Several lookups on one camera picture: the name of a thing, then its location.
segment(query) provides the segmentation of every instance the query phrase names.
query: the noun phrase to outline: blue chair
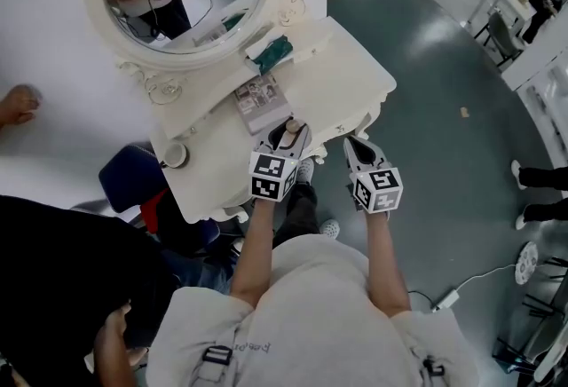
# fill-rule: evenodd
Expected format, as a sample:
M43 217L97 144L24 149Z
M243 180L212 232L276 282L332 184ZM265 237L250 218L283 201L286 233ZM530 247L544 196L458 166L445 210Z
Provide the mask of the blue chair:
M192 225L183 219L149 143L123 147L100 171L99 181L108 202L117 213L142 205L166 191L156 206L157 235L166 248L179 254L192 256L206 248L220 234L217 222L212 219Z

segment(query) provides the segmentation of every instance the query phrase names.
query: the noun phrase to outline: black pants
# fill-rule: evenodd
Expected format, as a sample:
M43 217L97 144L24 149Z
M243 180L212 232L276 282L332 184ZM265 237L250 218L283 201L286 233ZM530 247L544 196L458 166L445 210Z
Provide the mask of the black pants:
M320 227L316 219L317 205L318 198L311 185L295 184L286 207L286 219L276 232L272 247L276 248L298 235L319 234Z
M550 18L550 12L546 8L537 9L537 12L531 18L531 25L523 34L523 40L532 43L534 37L539 33L540 27Z
M518 175L521 185L568 190L568 168L537 170L521 168ZM568 220L568 199L555 204L531 204L525 209L525 221Z
M141 15L140 19L170 40L192 28L181 0L172 0L163 7L154 8L153 11Z

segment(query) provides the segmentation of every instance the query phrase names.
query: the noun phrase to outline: power adapter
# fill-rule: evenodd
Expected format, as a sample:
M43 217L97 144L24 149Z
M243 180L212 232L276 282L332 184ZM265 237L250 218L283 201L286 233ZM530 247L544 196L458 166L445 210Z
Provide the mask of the power adapter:
M432 307L432 312L439 312L442 308L451 308L460 298L458 291L452 289L446 296Z

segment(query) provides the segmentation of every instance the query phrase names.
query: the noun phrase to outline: small cup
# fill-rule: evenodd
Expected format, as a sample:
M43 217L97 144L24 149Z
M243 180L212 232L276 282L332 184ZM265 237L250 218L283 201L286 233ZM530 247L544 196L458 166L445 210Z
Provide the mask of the small cup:
M166 154L160 162L162 169L164 168L181 168L187 165L189 161L189 151L180 142L172 142L166 149Z

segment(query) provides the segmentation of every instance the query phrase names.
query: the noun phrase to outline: white vanity table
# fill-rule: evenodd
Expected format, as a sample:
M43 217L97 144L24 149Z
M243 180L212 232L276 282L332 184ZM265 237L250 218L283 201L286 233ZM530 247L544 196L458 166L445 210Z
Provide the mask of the white vanity table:
M325 17L326 0L236 0L216 15L222 18L248 7L247 15L225 36L199 48L184 50L198 26L157 51L124 34L109 16L104 0L85 0L99 33L114 48L119 66L150 95L167 87L176 97L155 104L157 120L150 134L161 160L172 139L189 149L189 163L165 169L177 204L189 223L218 221L247 214L238 207L249 199L248 163L255 138L249 135L233 100L233 91L255 76L245 63L245 48L259 31L278 26L294 50L271 73L295 117L308 123L312 142L302 157L323 163L324 143L365 128L380 114L381 104L396 83L392 76L335 20Z

